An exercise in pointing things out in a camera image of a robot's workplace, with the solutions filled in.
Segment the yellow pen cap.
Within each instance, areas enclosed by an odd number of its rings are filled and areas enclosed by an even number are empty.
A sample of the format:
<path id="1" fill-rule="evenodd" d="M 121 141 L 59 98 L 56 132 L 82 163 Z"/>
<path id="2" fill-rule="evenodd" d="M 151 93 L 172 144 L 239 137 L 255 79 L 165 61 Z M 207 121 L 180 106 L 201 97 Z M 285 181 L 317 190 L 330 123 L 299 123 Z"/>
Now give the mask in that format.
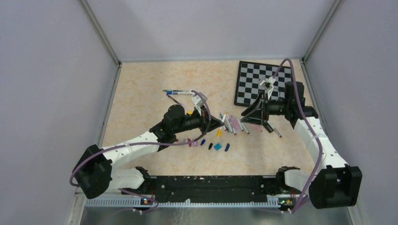
<path id="1" fill-rule="evenodd" d="M 217 137 L 221 137 L 221 135 L 222 135 L 222 129 L 220 128 L 220 129 L 218 129 L 218 131 L 217 131 Z"/>

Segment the black capped white marker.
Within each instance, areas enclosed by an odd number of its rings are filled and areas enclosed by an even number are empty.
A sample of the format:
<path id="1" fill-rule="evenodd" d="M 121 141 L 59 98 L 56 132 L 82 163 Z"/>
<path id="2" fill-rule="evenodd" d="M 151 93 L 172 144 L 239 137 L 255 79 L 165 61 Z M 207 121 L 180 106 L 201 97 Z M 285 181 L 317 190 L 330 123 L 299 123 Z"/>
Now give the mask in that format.
<path id="1" fill-rule="evenodd" d="M 245 131 L 247 134 L 250 133 L 250 131 L 247 129 L 247 127 L 246 127 L 245 124 L 242 123 L 242 127 L 243 127 L 244 131 Z"/>

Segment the pink highlighter pen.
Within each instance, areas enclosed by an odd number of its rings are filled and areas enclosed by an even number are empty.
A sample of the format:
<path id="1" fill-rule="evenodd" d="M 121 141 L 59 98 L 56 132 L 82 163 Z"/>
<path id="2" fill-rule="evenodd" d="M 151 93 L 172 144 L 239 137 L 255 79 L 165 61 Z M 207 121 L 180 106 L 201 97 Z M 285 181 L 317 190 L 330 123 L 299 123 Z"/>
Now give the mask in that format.
<path id="1" fill-rule="evenodd" d="M 240 125 L 234 116 L 230 116 L 231 122 L 234 126 L 235 132 L 238 134 L 241 131 Z"/>

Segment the teal highlighter cap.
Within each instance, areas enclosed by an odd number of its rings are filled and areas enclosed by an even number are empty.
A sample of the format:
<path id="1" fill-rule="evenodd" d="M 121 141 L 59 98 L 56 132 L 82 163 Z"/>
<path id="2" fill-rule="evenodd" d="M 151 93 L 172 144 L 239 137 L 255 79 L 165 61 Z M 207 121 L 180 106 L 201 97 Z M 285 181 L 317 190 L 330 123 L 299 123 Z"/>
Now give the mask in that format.
<path id="1" fill-rule="evenodd" d="M 220 143 L 217 143 L 215 146 L 214 146 L 214 149 L 215 150 L 220 150 L 222 148 L 222 145 L 220 144 Z"/>

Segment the navy blue pen cap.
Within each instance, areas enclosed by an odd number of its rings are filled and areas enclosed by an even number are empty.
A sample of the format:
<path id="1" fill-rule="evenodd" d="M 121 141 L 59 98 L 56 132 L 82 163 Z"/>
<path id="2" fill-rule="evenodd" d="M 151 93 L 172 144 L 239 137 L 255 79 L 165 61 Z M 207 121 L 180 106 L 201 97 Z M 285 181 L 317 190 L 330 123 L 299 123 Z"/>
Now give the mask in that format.
<path id="1" fill-rule="evenodd" d="M 226 144 L 224 151 L 227 152 L 229 150 L 229 148 L 230 148 L 230 144 L 228 143 L 228 144 Z"/>

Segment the thin purple pen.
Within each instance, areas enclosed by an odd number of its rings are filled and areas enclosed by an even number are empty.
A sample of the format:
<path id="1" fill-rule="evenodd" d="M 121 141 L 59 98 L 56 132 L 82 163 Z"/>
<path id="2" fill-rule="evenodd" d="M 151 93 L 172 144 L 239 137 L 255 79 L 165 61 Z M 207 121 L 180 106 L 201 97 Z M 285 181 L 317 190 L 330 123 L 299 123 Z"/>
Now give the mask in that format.
<path id="1" fill-rule="evenodd" d="M 177 101 L 175 98 L 173 98 L 172 96 L 170 96 L 170 95 L 167 95 L 167 97 L 168 98 L 170 98 L 174 103 L 176 103 L 176 104 L 178 104 L 178 105 L 181 105 L 181 106 L 183 106 L 183 104 L 182 103 L 180 103 L 179 101 Z"/>

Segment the blue clear pen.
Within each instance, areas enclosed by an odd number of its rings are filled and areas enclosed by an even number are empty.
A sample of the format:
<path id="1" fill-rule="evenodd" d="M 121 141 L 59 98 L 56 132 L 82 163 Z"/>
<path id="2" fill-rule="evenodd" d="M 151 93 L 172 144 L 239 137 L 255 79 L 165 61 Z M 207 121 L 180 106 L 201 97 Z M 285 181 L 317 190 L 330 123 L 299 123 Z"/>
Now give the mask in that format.
<path id="1" fill-rule="evenodd" d="M 189 90 L 163 90 L 166 95 L 194 95 L 193 92 Z"/>

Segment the blue teal pen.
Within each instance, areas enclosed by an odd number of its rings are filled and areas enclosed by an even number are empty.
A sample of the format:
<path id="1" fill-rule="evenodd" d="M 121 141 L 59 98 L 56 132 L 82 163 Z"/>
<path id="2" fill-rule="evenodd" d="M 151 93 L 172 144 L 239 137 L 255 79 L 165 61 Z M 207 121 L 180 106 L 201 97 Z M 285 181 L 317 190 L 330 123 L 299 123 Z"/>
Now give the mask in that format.
<path id="1" fill-rule="evenodd" d="M 222 113 L 219 113 L 219 118 L 220 118 L 220 120 L 223 123 L 224 130 L 229 133 L 230 129 L 229 129 L 227 123 L 226 123 L 226 115 L 222 114 Z"/>

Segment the pink eraser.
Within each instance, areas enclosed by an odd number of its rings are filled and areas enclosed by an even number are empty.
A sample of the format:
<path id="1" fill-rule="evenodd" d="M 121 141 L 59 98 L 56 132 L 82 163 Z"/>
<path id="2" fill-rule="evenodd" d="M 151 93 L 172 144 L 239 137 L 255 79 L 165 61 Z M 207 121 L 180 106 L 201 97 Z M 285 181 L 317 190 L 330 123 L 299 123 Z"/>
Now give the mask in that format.
<path id="1" fill-rule="evenodd" d="M 262 132 L 262 128 L 259 126 L 259 125 L 254 125 L 255 126 L 255 128 L 257 129 L 257 130 L 259 130 L 260 132 Z"/>

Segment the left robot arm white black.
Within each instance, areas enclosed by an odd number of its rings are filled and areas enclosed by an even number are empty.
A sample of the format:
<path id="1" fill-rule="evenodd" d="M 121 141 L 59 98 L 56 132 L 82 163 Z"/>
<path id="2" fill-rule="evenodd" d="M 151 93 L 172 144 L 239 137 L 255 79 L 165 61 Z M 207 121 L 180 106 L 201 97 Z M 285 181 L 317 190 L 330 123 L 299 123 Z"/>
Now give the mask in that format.
<path id="1" fill-rule="evenodd" d="M 81 188 L 88 199 L 96 198 L 111 189 L 130 188 L 140 194 L 149 191 L 151 182 L 139 169 L 118 171 L 117 168 L 141 156 L 159 152 L 169 146 L 178 146 L 176 135 L 199 129 L 203 137 L 207 132 L 223 126 L 204 106 L 192 114 L 185 113 L 181 105 L 172 105 L 161 122 L 136 138 L 120 144 L 99 148 L 89 146 L 69 179 Z"/>

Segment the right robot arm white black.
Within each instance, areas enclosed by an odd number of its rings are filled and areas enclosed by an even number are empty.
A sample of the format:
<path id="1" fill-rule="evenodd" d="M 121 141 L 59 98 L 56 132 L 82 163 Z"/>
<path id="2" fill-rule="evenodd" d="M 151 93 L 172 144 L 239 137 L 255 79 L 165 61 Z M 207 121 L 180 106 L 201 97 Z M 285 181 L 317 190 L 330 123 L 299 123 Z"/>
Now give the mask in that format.
<path id="1" fill-rule="evenodd" d="M 277 173 L 275 187 L 281 193 L 291 189 L 300 191 L 296 205 L 308 197 L 317 209 L 350 207 L 357 203 L 362 172 L 344 160 L 321 126 L 316 110 L 305 105 L 304 85 L 287 82 L 285 97 L 272 100 L 275 80 L 267 78 L 260 85 L 264 90 L 246 110 L 242 112 L 243 123 L 264 127 L 268 132 L 276 131 L 269 121 L 271 115 L 284 116 L 293 130 L 299 134 L 314 161 L 311 173 L 296 167 L 283 167 Z"/>

